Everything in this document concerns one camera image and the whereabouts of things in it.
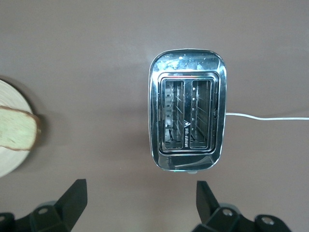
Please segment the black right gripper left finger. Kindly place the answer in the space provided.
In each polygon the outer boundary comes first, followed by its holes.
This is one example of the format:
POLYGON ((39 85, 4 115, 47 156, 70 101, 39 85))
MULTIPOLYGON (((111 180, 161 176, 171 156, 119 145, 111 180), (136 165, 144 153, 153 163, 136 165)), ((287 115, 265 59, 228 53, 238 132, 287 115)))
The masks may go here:
POLYGON ((87 182, 77 179, 56 201, 44 203, 25 217, 0 213, 0 232, 71 232, 87 206, 87 182))

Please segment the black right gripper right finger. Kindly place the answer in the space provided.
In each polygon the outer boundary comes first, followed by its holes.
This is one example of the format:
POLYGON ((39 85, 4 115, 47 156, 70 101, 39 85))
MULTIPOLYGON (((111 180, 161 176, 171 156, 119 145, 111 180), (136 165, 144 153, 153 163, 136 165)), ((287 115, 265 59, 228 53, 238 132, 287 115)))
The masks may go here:
POLYGON ((257 215, 253 221, 228 203, 218 203, 206 181, 197 181, 196 206, 201 223, 194 232, 292 232, 278 217, 257 215))

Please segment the slice of brown-crust bread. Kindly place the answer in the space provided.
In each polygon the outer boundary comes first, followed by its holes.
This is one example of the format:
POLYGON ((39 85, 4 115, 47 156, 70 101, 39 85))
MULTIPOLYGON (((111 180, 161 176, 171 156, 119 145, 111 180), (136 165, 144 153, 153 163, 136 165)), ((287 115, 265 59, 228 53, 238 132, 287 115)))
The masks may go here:
POLYGON ((0 147, 30 151, 41 133, 40 119, 27 111, 0 106, 0 147))

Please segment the round light wooden plate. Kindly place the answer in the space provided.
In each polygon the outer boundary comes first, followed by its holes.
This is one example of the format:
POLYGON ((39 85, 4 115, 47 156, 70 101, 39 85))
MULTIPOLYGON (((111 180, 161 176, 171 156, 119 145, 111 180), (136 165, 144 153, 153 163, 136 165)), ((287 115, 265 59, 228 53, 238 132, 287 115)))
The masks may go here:
MULTIPOLYGON (((19 90, 0 79, 0 106, 33 113, 28 101, 19 90)), ((27 158, 30 151, 13 151, 0 147, 0 178, 14 171, 27 158)))

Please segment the silver two-slot toaster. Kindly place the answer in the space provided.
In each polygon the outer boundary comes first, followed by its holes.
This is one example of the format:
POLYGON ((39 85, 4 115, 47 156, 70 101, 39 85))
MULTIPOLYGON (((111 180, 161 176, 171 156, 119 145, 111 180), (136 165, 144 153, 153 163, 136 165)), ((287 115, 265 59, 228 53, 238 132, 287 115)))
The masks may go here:
POLYGON ((176 49, 151 63, 148 128, 155 164, 165 171, 197 173, 221 157, 227 72, 213 51, 176 49))

